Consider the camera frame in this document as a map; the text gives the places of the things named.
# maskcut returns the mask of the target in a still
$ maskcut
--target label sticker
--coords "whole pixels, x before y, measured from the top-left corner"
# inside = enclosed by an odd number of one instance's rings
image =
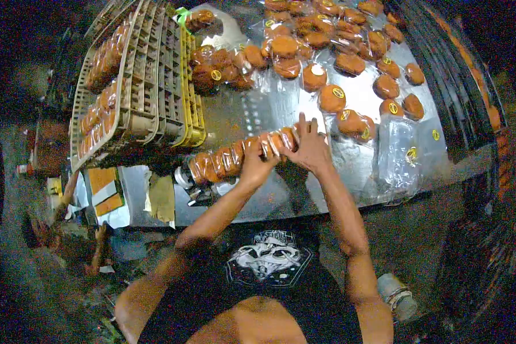
[[[344,98],[344,91],[342,91],[341,89],[333,89],[332,93],[338,98]]]
[[[365,130],[363,131],[363,134],[361,135],[361,138],[364,139],[364,140],[367,140],[369,138],[369,128],[368,127],[365,127]]]
[[[388,104],[388,109],[390,109],[390,112],[392,114],[397,114],[397,105],[394,103]]]
[[[212,78],[216,81],[219,81],[219,79],[222,78],[222,73],[220,71],[217,71],[217,70],[213,70],[210,75],[212,76]]]
[[[414,163],[417,160],[417,148],[411,147],[407,151],[407,153],[405,155],[405,159],[408,163]]]
[[[346,120],[350,116],[350,110],[344,110],[342,111],[342,116],[340,117],[341,120]]]

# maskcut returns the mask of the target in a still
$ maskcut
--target plastic crate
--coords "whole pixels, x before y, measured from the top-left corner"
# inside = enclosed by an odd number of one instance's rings
[[[97,97],[85,89],[91,62],[102,42],[109,38],[117,26],[132,12],[134,12],[134,18],[128,31],[128,43],[124,47],[117,76],[114,124],[110,132],[79,159],[78,145],[83,140],[80,134],[80,120]],[[71,119],[71,168],[73,170],[83,167],[93,159],[100,160],[131,142],[140,145],[150,142],[156,134],[158,130],[158,51],[164,17],[165,10],[150,3],[149,0],[132,3],[90,46],[77,83]]]
[[[180,35],[181,41],[181,85],[182,105],[185,112],[186,136],[179,145],[185,147],[197,147],[206,138],[205,120],[202,114],[201,97],[195,95],[195,88],[191,83],[191,69],[189,68],[190,54],[196,48],[195,37],[183,28]]]

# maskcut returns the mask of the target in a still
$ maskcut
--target plastic wrapping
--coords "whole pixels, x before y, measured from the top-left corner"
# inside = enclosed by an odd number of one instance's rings
[[[90,91],[94,93],[101,91],[110,79],[117,76],[122,53],[129,39],[128,31],[132,20],[133,14],[130,14],[124,23],[117,27],[113,35],[96,49],[89,77],[86,80],[86,88]]]
[[[378,145],[378,179],[394,196],[413,196],[420,179],[421,148],[417,124],[404,117],[381,118]]]
[[[185,28],[192,34],[201,29],[207,28],[214,23],[216,16],[211,10],[203,9],[190,12],[185,18]]]

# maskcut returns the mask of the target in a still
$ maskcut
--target stainless steel table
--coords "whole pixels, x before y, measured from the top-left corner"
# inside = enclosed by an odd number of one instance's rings
[[[350,7],[357,4],[351,1],[346,3]],[[212,10],[219,21],[200,35],[198,42],[203,45],[211,44],[227,48],[238,46],[240,43],[246,44],[249,41],[261,45],[263,40],[261,32],[252,28],[263,18],[263,8],[259,3],[253,2],[253,5],[249,5],[248,2],[228,0],[200,5],[193,10],[204,8]],[[381,14],[370,21],[371,29],[381,29],[385,22],[386,17]],[[416,63],[405,43],[392,44],[387,55],[400,66],[405,66],[409,62]],[[327,69],[329,83],[337,84],[344,89],[347,107],[369,116],[378,125],[380,123],[378,108],[382,100],[372,91],[372,83],[379,75],[376,68],[367,62],[366,70],[361,75],[347,78],[334,70],[333,60],[329,50],[314,56],[314,62],[321,63]],[[298,113],[303,111],[306,119],[316,117],[320,124],[319,130],[327,133],[333,163],[359,207],[385,203],[393,198],[392,194],[379,190],[375,179],[378,139],[367,145],[358,145],[352,140],[336,135],[333,117],[321,113],[317,107],[316,96],[303,91],[299,79],[280,80],[272,68],[258,75],[258,79],[261,80],[259,89],[235,93],[222,88],[216,95],[202,98],[207,139],[197,151],[215,150],[263,131],[292,126],[298,120]],[[418,130],[421,133],[418,139],[419,146],[424,147],[424,151],[427,152],[421,162],[422,177],[419,191],[463,181],[489,168],[492,158],[489,146],[459,164],[453,165],[447,157],[443,131],[428,85],[425,83],[413,87],[403,78],[399,79],[398,83],[401,94],[396,100],[401,103],[406,95],[414,93],[425,109],[425,116],[420,120]],[[440,133],[440,138],[436,141],[433,140],[433,130]],[[141,180],[143,175],[138,177],[132,173],[131,178],[133,179],[125,178],[123,182],[128,185],[139,183],[138,180]],[[132,208],[143,210],[142,202],[145,200],[143,189],[139,187],[130,189],[131,213]],[[174,191],[176,225],[187,226],[193,223],[206,210],[206,207],[189,207],[187,206],[189,196],[185,190],[175,185]],[[312,174],[294,166],[280,164],[241,210],[234,222],[289,218],[327,211],[317,179]],[[156,225],[156,222],[148,221],[145,216],[136,216],[132,225],[152,226]]]

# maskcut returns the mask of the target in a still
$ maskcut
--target round bread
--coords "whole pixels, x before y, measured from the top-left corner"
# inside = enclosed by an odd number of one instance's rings
[[[420,120],[424,117],[424,108],[420,100],[414,94],[410,94],[403,100],[403,107],[412,120]]]
[[[409,63],[406,65],[405,73],[407,81],[414,86],[422,85],[426,81],[423,72],[416,63]]]
[[[367,18],[363,15],[363,13],[359,12],[354,8],[347,8],[344,10],[344,18],[350,23],[354,24],[365,24]]]
[[[319,13],[330,15],[331,17],[338,17],[341,14],[340,7],[331,0],[318,1],[316,2],[315,8]]]
[[[361,33],[361,26],[350,24],[342,19],[338,21],[338,23],[336,24],[336,28],[341,31],[352,32],[354,34]]]
[[[293,58],[298,51],[298,42],[290,36],[277,36],[271,42],[274,57]]]
[[[306,15],[309,9],[308,3],[304,1],[291,1],[289,3],[289,11],[291,15]]]
[[[300,38],[296,38],[298,43],[298,53],[305,59],[311,59],[314,55],[314,50],[307,44],[304,43]]]
[[[300,74],[300,61],[295,58],[280,59],[273,63],[273,69],[285,79],[294,79]]]
[[[210,64],[214,69],[221,70],[232,63],[233,56],[226,49],[220,49],[210,55]]]
[[[392,42],[401,43],[405,39],[403,37],[403,33],[399,31],[399,29],[392,24],[386,24],[384,25],[384,33],[386,36],[388,36],[390,39],[392,39]]]
[[[273,158],[273,150],[271,149],[271,144],[269,143],[269,133],[261,133],[258,136],[258,141],[262,145],[262,153],[266,160]]]
[[[292,34],[290,29],[281,24],[273,24],[263,31],[265,38],[274,38],[275,36],[279,35],[290,36],[290,34]]]
[[[371,14],[376,17],[379,13],[378,7],[374,4],[375,1],[367,0],[358,3],[358,9],[362,12]]]
[[[289,13],[289,11],[282,11],[282,12],[267,11],[266,17],[268,19],[273,19],[277,22],[282,22],[282,21],[290,19],[290,13]]]
[[[304,90],[316,92],[327,84],[327,71],[317,63],[310,63],[302,73]]]
[[[347,40],[349,42],[359,42],[363,39],[361,34],[356,34],[354,32],[348,32],[348,31],[336,31],[337,37],[340,37],[344,40]]]
[[[248,75],[254,71],[253,65],[247,60],[244,51],[239,51],[235,54],[233,59],[235,67],[239,69],[242,75]]]
[[[403,108],[397,101],[392,99],[386,99],[380,104],[380,108],[378,109],[380,115],[383,116],[385,114],[392,114],[394,116],[403,117]]]
[[[265,0],[264,5],[266,9],[273,11],[289,10],[289,3],[285,0]]]
[[[399,86],[389,75],[380,75],[372,85],[376,95],[382,99],[395,99],[399,96]]]
[[[283,139],[283,144],[286,148],[289,148],[291,151],[296,152],[298,149],[298,141],[296,140],[296,136],[294,135],[294,129],[289,127],[284,127],[279,130],[281,132],[281,138]]]
[[[375,55],[373,55],[373,53],[369,49],[369,46],[366,45],[364,42],[358,42],[358,48],[358,54],[362,59],[366,59],[368,61],[374,61],[376,59]]]
[[[239,75],[239,68],[230,64],[227,67],[225,67],[224,69],[222,69],[221,73],[222,73],[222,81],[230,83],[233,80],[235,80],[237,75]]]
[[[331,42],[327,36],[320,32],[312,32],[304,37],[306,43],[313,48],[323,49]]]
[[[324,112],[335,113],[346,106],[346,94],[338,85],[326,85],[319,92],[319,108]]]
[[[388,74],[394,79],[399,78],[400,71],[399,66],[392,61],[389,57],[384,57],[376,62],[376,67],[382,73]]]
[[[392,25],[398,26],[400,28],[404,26],[403,20],[397,14],[388,13],[386,15],[386,19],[388,19],[388,22]]]
[[[260,50],[262,57],[269,58],[270,52],[271,52],[271,41],[266,40],[266,41],[262,42],[262,49]]]
[[[235,79],[229,83],[229,87],[231,87],[235,91],[248,91],[254,86],[254,80],[249,77],[244,77],[242,75],[237,75]]]
[[[335,66],[346,73],[359,75],[365,70],[365,61],[357,55],[338,54]]]
[[[267,63],[262,56],[262,51],[255,45],[247,45],[245,48],[245,57],[257,69],[266,69]]]

